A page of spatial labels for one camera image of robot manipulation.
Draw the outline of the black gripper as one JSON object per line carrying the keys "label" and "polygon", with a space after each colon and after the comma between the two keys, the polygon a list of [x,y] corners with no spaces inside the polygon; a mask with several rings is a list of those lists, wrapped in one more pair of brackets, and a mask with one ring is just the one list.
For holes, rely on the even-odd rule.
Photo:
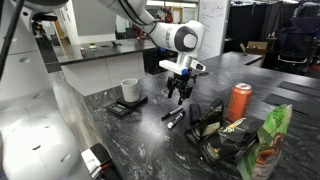
{"label": "black gripper", "polygon": [[183,101],[190,97],[193,87],[188,84],[189,79],[196,81],[197,75],[188,72],[184,75],[174,74],[173,77],[167,78],[166,87],[169,89],[168,98],[172,98],[172,94],[175,88],[177,88],[180,92],[180,98],[178,100],[178,104],[181,105]]}

